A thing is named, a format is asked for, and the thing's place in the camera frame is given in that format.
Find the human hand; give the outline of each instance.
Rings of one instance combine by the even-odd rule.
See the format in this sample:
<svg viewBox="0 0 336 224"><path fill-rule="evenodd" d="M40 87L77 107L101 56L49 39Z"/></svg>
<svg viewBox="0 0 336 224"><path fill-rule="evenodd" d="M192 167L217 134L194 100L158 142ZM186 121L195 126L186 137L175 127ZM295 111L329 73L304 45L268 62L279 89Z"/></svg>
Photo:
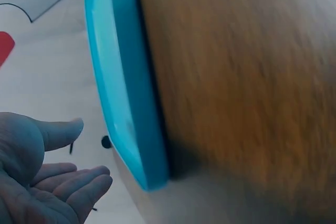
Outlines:
<svg viewBox="0 0 336 224"><path fill-rule="evenodd" d="M84 223L112 184L104 167L80 170L74 164L42 165L45 151L73 143L81 119L47 123L0 113L1 223Z"/></svg>

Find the wooden surface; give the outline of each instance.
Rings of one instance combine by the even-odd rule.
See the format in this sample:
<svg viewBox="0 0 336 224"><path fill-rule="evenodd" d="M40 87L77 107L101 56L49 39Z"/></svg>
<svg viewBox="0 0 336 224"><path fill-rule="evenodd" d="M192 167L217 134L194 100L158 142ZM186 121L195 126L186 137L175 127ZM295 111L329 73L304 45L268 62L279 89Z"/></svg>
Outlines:
<svg viewBox="0 0 336 224"><path fill-rule="evenodd" d="M333 215L336 0L141 2L173 166Z"/></svg>

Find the black dot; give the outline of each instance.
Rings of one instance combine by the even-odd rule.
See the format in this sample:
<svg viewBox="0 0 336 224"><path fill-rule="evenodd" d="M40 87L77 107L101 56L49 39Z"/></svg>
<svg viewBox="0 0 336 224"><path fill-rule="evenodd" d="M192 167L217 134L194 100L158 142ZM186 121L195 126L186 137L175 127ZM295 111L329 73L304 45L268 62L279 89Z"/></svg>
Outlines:
<svg viewBox="0 0 336 224"><path fill-rule="evenodd" d="M109 136L104 136L104 137L101 139L101 145L102 145L105 149L112 148L112 144L111 144L111 141L110 141Z"/></svg>

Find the blue plastic frame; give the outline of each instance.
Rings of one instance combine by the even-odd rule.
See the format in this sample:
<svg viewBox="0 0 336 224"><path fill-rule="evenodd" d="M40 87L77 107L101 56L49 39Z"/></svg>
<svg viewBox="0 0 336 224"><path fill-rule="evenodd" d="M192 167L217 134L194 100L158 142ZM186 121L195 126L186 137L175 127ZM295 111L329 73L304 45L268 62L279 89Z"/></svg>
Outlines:
<svg viewBox="0 0 336 224"><path fill-rule="evenodd" d="M169 179L137 0L85 0L101 105L115 149L140 186Z"/></svg>

